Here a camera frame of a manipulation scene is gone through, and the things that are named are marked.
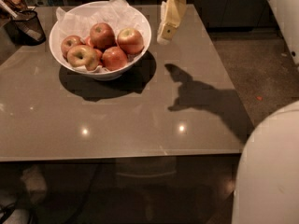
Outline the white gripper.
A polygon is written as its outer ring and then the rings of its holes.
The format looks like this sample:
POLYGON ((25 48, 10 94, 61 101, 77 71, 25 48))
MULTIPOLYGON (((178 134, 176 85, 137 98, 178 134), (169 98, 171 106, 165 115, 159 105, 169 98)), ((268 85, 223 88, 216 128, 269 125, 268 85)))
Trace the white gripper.
POLYGON ((186 0, 166 0, 161 5, 161 22, 157 32, 157 42, 168 44, 175 36, 186 12, 186 0))

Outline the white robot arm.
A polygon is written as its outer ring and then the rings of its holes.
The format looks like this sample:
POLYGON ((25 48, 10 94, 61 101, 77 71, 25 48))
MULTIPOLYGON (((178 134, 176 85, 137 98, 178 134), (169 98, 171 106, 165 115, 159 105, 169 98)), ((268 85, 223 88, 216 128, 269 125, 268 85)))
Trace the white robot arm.
MULTIPOLYGON (((299 64, 299 0, 267 0, 299 64)), ((299 102, 264 119, 243 149, 232 224, 299 224, 299 102)))

